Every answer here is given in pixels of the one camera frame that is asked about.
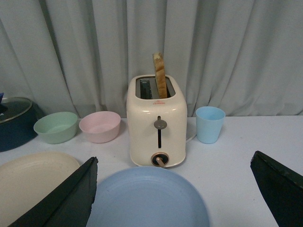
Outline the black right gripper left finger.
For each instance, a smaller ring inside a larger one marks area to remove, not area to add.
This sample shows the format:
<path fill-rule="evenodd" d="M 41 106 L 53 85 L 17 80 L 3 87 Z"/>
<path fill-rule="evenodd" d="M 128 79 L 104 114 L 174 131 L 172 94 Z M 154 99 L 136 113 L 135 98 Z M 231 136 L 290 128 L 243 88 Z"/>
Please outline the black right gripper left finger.
<path fill-rule="evenodd" d="M 97 190 L 98 159 L 91 157 L 11 227 L 85 227 Z"/>

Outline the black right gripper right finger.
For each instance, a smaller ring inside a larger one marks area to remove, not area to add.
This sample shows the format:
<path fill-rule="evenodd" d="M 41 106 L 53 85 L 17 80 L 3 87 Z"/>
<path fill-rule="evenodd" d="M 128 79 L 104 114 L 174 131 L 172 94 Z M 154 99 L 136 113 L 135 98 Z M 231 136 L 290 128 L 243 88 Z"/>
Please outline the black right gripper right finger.
<path fill-rule="evenodd" d="M 250 162 L 258 188 L 280 227 L 303 225 L 303 176 L 256 151 Z"/>

